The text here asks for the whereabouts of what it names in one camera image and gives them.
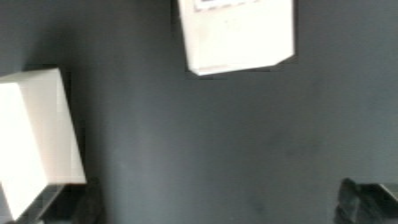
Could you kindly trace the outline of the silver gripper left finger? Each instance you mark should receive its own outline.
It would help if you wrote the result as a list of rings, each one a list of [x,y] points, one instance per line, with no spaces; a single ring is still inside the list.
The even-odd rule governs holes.
[[[98,181],[48,185],[14,224],[105,224],[103,192]]]

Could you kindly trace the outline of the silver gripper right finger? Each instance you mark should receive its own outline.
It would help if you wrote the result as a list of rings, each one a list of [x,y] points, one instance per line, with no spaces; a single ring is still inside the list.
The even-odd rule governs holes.
[[[343,179],[334,224],[398,224],[396,183],[357,183]]]

